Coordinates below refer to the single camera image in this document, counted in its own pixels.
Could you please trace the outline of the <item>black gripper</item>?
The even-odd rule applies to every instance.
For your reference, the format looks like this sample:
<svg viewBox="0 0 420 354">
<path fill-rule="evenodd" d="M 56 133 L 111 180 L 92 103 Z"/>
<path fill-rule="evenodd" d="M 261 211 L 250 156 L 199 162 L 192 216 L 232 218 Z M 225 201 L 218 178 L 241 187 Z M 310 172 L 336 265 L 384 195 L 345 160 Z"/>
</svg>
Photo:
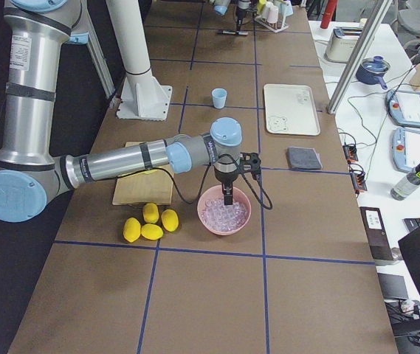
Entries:
<svg viewBox="0 0 420 354">
<path fill-rule="evenodd" d="M 243 18 L 246 17 L 247 11 L 249 9 L 249 0 L 238 0 L 236 2 L 236 32 L 239 33 L 242 28 Z"/>
<path fill-rule="evenodd" d="M 216 162 L 213 165 L 216 179 L 221 183 L 224 205 L 233 204 L 233 182 L 239 176 L 238 165 L 233 162 L 225 164 Z"/>
</svg>

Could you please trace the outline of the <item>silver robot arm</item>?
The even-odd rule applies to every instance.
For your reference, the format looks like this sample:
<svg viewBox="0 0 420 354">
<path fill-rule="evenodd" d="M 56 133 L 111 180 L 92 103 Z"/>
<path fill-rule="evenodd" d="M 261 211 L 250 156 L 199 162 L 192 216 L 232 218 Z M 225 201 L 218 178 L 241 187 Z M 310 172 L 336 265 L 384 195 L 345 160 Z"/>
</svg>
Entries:
<svg viewBox="0 0 420 354">
<path fill-rule="evenodd" d="M 226 15 L 227 11 L 230 8 L 230 0 L 215 0 L 209 1 L 213 6 L 213 11 L 219 15 Z M 244 19 L 247 16 L 247 13 L 252 9 L 252 2 L 247 0 L 237 0 L 235 2 L 235 30 L 231 29 L 220 29 L 218 31 L 219 35 L 234 35 L 234 36 L 247 36 L 248 32 L 243 31 Z"/>
<path fill-rule="evenodd" d="M 0 149 L 0 220 L 28 221 L 60 194 L 85 183 L 132 176 L 170 165 L 175 173 L 211 166 L 224 202 L 242 174 L 240 124 L 217 119 L 200 136 L 177 135 L 105 153 L 53 157 L 49 152 L 56 83 L 65 43 L 87 45 L 107 97 L 114 83 L 85 1 L 6 1 L 12 29 Z"/>
</svg>

